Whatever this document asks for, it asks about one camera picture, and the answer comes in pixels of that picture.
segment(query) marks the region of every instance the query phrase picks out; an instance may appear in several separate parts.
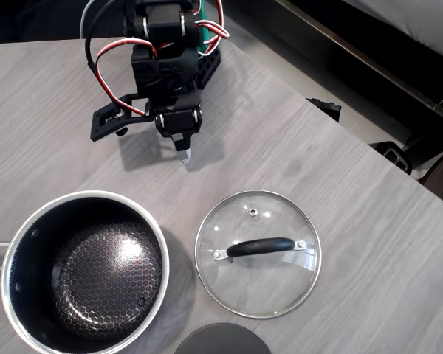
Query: black bracket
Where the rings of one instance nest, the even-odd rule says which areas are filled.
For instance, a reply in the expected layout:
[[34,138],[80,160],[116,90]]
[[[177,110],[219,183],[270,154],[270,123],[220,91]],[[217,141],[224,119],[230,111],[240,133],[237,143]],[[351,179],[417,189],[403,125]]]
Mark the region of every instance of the black bracket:
[[[140,97],[138,97],[137,94],[127,94],[121,97],[120,100],[131,105],[133,100],[138,98]],[[121,130],[127,125],[152,121],[154,121],[154,118],[148,115],[132,117],[129,109],[122,108],[120,105],[112,102],[94,112],[90,139],[93,142],[96,142],[111,133],[116,133],[118,136],[122,136],[125,131],[123,133]]]
[[307,98],[307,100],[316,105],[323,112],[328,114],[337,123],[340,122],[340,111],[341,111],[340,105],[335,105],[333,102],[320,101],[317,98]]
[[194,81],[188,93],[148,101],[146,108],[154,117],[156,128],[165,138],[171,138],[177,151],[190,149],[193,134],[202,126],[200,96]]
[[408,175],[412,173],[410,159],[395,142],[376,142],[374,144],[369,144],[369,146]]

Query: black handle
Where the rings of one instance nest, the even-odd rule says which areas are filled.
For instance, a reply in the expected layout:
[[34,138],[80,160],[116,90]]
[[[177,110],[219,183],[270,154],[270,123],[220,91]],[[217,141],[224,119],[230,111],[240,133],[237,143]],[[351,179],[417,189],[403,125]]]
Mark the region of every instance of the black handle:
[[274,252],[291,251],[295,242],[290,238],[274,237],[261,240],[251,240],[230,246],[227,249],[228,257],[251,256],[254,254],[265,254]]

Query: robotic arm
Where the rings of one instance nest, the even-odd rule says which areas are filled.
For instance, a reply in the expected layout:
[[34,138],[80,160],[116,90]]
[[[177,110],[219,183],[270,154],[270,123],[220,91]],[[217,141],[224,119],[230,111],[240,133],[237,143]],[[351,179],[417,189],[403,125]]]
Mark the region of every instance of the robotic arm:
[[[202,3],[197,6],[193,1],[135,0],[134,6],[129,11],[126,9],[123,19],[127,39],[101,49],[94,63],[90,55],[90,36],[105,7],[97,14],[86,39],[86,54],[90,69],[112,102],[94,112],[92,141],[110,133],[122,136],[129,124],[154,121],[161,135],[172,139],[179,159],[184,164],[190,161],[191,137],[202,125],[199,90],[205,87],[221,62],[220,51],[216,48],[220,38],[228,37],[223,28],[221,0],[217,1],[219,24],[197,20]],[[215,32],[216,36],[204,41],[204,28]],[[134,44],[131,66],[137,93],[117,98],[97,65],[101,55],[123,44]],[[148,98],[144,111],[132,106],[134,100],[142,98]]]

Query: gray wood grain table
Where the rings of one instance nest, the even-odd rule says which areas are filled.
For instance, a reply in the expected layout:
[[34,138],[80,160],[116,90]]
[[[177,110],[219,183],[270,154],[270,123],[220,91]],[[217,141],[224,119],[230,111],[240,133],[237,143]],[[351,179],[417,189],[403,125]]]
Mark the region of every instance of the gray wood grain table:
[[[173,353],[216,322],[253,330],[277,354],[443,353],[442,201],[230,43],[203,92],[204,123],[187,167],[151,123],[93,143],[92,112],[108,98],[82,48],[0,45],[0,240],[75,190],[109,190],[144,206],[168,241],[171,276],[159,315],[125,353]],[[102,64],[119,95],[134,90],[130,49]],[[193,261],[210,208],[254,189],[292,199],[323,248],[311,296],[277,319],[219,306]],[[0,299],[0,354],[31,352]]]

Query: glass lid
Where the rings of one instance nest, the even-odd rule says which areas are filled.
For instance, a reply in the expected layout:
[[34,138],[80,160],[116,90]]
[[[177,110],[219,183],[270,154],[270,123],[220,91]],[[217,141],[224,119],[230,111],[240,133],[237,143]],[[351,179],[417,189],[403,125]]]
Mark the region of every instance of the glass lid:
[[289,199],[240,192],[203,220],[195,260],[204,287],[220,305],[265,319],[299,306],[312,291],[320,271],[320,240]]

